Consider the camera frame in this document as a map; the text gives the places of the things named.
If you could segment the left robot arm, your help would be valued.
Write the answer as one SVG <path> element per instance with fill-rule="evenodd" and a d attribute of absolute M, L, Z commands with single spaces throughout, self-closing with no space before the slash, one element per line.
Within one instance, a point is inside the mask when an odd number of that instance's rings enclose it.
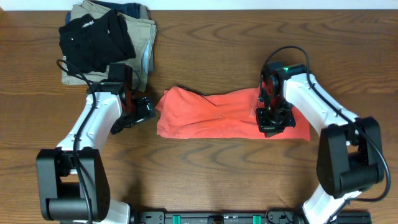
<path fill-rule="evenodd" d="M 132 223 L 130 205 L 113 200 L 101 152 L 117 134 L 155 116 L 148 97 L 137 98 L 123 82 L 94 82 L 72 130 L 36 157 L 40 210 L 60 223 Z"/>

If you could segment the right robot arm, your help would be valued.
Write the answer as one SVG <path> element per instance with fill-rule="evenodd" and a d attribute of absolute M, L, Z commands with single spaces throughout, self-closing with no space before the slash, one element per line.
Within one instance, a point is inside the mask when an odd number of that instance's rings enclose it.
<path fill-rule="evenodd" d="M 360 118 L 334 100 L 303 64 L 265 63 L 260 76 L 256 119 L 265 137 L 298 125 L 301 112 L 320 137 L 319 185 L 297 212 L 267 213 L 268 223 L 371 223 L 368 212 L 343 208 L 384 179 L 381 132 L 372 118 Z"/>

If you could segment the orange soccer t-shirt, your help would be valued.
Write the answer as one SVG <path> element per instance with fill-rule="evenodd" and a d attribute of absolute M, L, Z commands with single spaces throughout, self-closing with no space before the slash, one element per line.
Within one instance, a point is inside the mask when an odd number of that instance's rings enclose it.
<path fill-rule="evenodd" d="M 199 95 L 177 86 L 164 91 L 156 105 L 160 111 L 157 134 L 171 139 L 303 139 L 310 140 L 310 124 L 292 110 L 296 126 L 268 137 L 256 121 L 258 88 L 246 88 L 221 95 Z"/>

